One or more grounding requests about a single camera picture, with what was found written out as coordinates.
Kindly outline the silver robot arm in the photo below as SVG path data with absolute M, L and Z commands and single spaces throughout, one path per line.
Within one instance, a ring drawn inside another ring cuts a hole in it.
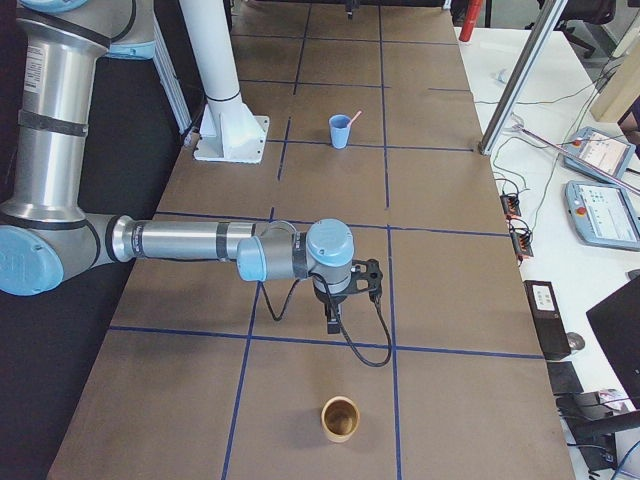
M 150 1 L 5 1 L 1 5 L 1 334 L 62 328 L 76 319 L 56 288 L 103 312 L 111 295 L 91 268 L 129 259 L 132 214 L 152 212 L 163 161 L 101 139 L 103 161 L 83 172 L 98 62 L 149 59 Z

